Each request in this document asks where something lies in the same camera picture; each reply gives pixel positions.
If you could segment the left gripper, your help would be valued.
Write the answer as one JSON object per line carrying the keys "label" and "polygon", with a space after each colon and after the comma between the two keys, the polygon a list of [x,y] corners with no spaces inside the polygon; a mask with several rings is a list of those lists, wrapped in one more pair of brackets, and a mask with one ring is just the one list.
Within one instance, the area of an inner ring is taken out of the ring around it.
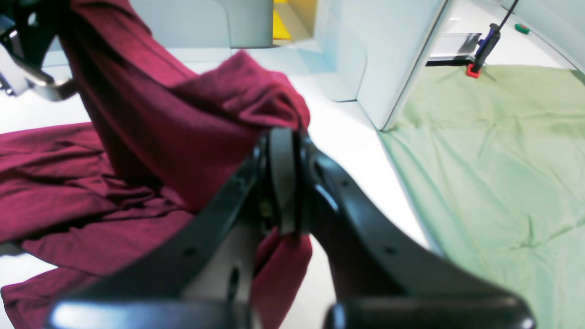
{"label": "left gripper", "polygon": [[25,61],[16,23],[3,13],[1,14],[0,27],[0,87],[2,92],[8,96],[17,97],[31,90],[51,102],[64,101],[77,94],[72,79],[55,80],[40,67]]}

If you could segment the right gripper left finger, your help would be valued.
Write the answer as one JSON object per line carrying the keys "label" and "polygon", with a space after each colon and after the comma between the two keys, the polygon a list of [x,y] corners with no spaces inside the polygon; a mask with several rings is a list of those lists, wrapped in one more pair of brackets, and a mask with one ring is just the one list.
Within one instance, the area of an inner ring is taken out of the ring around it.
{"label": "right gripper left finger", "polygon": [[294,131],[263,134],[207,206],[162,246],[61,298],[48,329],[261,329],[251,306],[264,235],[297,231]]}

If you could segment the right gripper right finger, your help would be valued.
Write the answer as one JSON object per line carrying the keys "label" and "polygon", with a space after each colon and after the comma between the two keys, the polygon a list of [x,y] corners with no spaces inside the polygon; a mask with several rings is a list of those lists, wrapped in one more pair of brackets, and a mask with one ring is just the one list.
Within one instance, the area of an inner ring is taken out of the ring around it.
{"label": "right gripper right finger", "polygon": [[522,298],[412,240],[351,176],[293,133],[297,228],[327,254],[336,302],[324,329],[534,329]]}

